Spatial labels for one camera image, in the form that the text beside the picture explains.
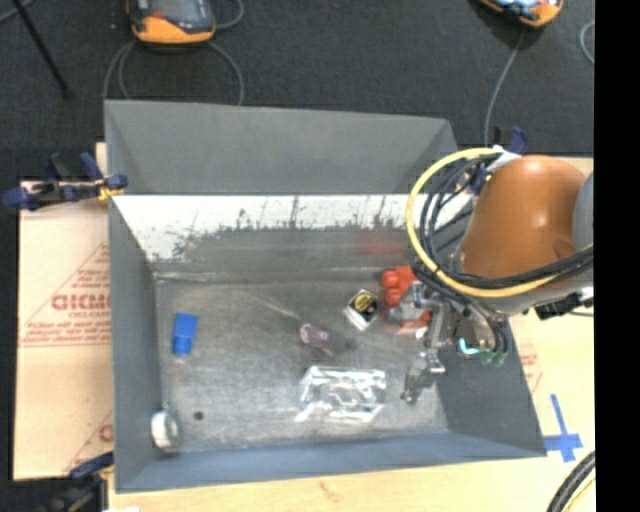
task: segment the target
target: gray bin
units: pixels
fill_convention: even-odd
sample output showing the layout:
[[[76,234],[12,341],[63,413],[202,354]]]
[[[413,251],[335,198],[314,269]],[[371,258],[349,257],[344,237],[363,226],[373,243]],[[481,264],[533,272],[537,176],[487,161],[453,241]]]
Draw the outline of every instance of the gray bin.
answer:
[[[455,151],[446,121],[153,102],[106,112],[110,172],[131,180],[109,214],[119,492],[545,454],[517,354],[495,369],[445,353],[447,375],[408,405],[415,337],[383,314],[361,331],[343,312],[407,263],[404,192]],[[155,124],[169,113],[169,127]],[[182,358],[171,351],[178,311],[199,318]],[[356,349],[311,350],[307,322]],[[384,408],[367,424],[296,422],[313,365],[385,371]],[[183,432],[169,453],[150,432],[166,402]]]

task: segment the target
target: tape roll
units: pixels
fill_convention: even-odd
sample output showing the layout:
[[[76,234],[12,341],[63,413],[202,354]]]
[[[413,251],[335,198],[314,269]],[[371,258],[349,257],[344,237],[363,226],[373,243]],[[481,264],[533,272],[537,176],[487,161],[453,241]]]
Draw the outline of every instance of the tape roll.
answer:
[[[163,450],[180,446],[182,436],[176,414],[169,409],[156,412],[151,417],[151,436],[155,445]]]

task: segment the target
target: yellow cable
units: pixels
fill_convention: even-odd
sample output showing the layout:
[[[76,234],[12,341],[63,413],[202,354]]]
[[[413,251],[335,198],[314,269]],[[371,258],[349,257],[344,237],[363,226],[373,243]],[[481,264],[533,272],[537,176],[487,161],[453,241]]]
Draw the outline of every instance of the yellow cable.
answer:
[[[474,286],[469,286],[469,285],[460,283],[459,281],[456,281],[455,279],[448,276],[443,270],[438,268],[438,265],[431,258],[429,258],[429,255],[427,254],[427,252],[422,247],[422,244],[420,243],[420,239],[418,237],[418,234],[416,233],[416,228],[414,226],[413,210],[414,210],[416,198],[424,188],[427,181],[429,181],[429,179],[431,179],[431,177],[435,173],[437,173],[440,169],[446,167],[447,165],[457,160],[460,160],[462,158],[466,158],[466,159],[479,158],[482,156],[488,156],[495,153],[496,151],[491,148],[472,148],[472,149],[465,149],[462,151],[458,151],[456,153],[449,155],[448,157],[443,158],[442,160],[439,160],[438,162],[433,164],[431,167],[429,167],[422,174],[422,176],[420,176],[420,178],[418,178],[418,181],[416,182],[416,184],[413,186],[413,189],[409,193],[409,199],[407,201],[407,209],[405,212],[405,223],[407,226],[407,234],[409,235],[409,241],[411,242],[413,249],[416,251],[422,263],[424,263],[427,269],[429,269],[435,276],[438,277],[438,279],[440,279],[444,284],[448,285],[450,288],[460,293],[464,293],[466,295],[472,295],[475,297],[491,297],[491,298],[511,297],[513,295],[519,295],[521,293],[527,293],[531,290],[534,290],[535,288],[538,288],[546,284],[547,282],[551,281],[556,277],[555,275],[551,275],[541,279],[537,279],[535,281],[529,281],[527,283],[522,283],[515,286],[507,286],[499,289],[476,288]]]
[[[582,489],[573,497],[571,501],[567,503],[563,512],[578,512],[582,509],[582,504],[586,499],[587,495],[590,493],[591,488],[596,484],[596,477],[594,476],[591,480],[589,480]]]

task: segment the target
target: tripod leg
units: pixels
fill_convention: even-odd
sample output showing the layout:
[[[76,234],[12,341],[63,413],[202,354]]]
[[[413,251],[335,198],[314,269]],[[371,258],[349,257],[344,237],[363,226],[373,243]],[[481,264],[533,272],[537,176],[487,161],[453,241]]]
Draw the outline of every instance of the tripod leg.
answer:
[[[22,18],[22,21],[24,21],[24,24],[27,26],[27,29],[29,30],[31,37],[33,38],[36,45],[38,46],[40,53],[44,57],[44,60],[47,62],[49,69],[51,70],[51,72],[53,73],[53,76],[58,82],[58,85],[60,85],[60,89],[62,89],[62,97],[65,99],[70,99],[73,96],[73,94],[69,89],[67,82],[60,74],[60,71],[58,70],[56,63],[53,61],[53,58],[51,58],[51,55],[49,54],[47,47],[44,45],[44,42],[40,37],[40,34],[38,34],[38,31],[36,30],[35,25],[33,24],[33,22],[31,21],[31,18],[27,14],[27,10],[24,8],[24,5],[22,5],[21,0],[13,0],[13,3],[16,6],[16,10],[18,11],[18,14]]]

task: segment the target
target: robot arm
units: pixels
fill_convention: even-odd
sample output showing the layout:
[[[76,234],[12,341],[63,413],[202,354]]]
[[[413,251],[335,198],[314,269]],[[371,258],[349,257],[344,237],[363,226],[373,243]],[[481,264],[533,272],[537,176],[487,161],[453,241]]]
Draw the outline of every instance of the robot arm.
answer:
[[[452,199],[465,195],[465,206],[442,222]],[[407,373],[409,403],[443,373],[441,348],[500,366],[510,350],[509,316],[535,308],[548,318],[580,305],[581,290],[593,287],[593,173],[562,159],[499,146],[450,155],[418,179],[406,226],[416,254],[411,293],[421,286],[432,313],[425,349]],[[420,301],[412,304],[420,313]]]

